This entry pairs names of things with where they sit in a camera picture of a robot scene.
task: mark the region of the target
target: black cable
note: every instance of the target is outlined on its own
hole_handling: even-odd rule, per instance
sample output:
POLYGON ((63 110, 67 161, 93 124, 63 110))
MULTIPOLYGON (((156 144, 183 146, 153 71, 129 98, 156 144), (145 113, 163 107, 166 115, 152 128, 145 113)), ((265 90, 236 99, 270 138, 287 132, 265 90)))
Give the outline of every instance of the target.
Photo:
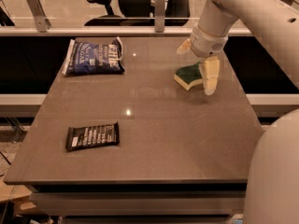
POLYGON ((7 163, 9 165, 11 165, 11 162, 7 159, 7 157, 0 151, 0 154, 2 155, 2 157, 7 161, 7 163))

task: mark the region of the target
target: office chair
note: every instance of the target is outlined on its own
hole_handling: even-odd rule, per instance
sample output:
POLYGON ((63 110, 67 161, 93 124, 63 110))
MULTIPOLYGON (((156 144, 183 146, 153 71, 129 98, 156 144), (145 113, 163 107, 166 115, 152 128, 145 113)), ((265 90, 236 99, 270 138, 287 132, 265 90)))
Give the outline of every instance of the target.
POLYGON ((244 224, 298 223, 299 110, 261 137, 249 169, 244 224))
MULTIPOLYGON (((85 26, 154 25, 154 19, 150 18, 150 13, 154 14, 154 7, 151 5, 151 0, 119 0, 119 7, 124 17, 114 14, 110 5, 112 0, 87 1, 89 3, 104 5, 107 15, 99 19, 92 19, 85 23, 85 26)), ((190 17, 189 0, 168 0, 165 17, 165 25, 167 26, 184 25, 190 17)))

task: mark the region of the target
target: black candy bar wrapper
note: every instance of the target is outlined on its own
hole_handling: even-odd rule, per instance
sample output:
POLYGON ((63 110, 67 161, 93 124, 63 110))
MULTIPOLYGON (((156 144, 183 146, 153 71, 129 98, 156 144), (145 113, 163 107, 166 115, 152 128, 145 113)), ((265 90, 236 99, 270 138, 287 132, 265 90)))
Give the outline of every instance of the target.
POLYGON ((108 45, 71 40, 63 64, 63 74, 123 74, 122 52, 119 37, 108 45))
POLYGON ((116 146, 120 143, 119 124, 68 128, 66 149, 68 151, 90 147, 116 146))

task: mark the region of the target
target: brown table top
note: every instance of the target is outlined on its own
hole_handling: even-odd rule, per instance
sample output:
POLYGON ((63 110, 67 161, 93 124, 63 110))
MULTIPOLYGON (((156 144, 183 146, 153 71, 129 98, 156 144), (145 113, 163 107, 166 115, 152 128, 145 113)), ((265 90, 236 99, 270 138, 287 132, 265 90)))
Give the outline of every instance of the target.
MULTIPOLYGON (((80 41, 108 44, 110 37, 80 41)), ((185 91, 177 55, 186 37, 123 37, 123 75, 59 73, 12 163, 8 184, 246 182, 262 135, 224 53, 216 92, 185 91), (68 127, 117 121, 120 144, 67 152, 68 127)))

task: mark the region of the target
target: sponge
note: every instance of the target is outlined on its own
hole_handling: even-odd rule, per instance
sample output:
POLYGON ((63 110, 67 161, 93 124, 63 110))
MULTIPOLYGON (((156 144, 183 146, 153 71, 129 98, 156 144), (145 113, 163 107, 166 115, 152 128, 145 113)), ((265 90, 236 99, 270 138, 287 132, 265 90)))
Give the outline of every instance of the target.
POLYGON ((199 72, 200 62, 181 67, 175 73, 175 81, 186 91, 191 87, 203 84, 203 78, 199 72))

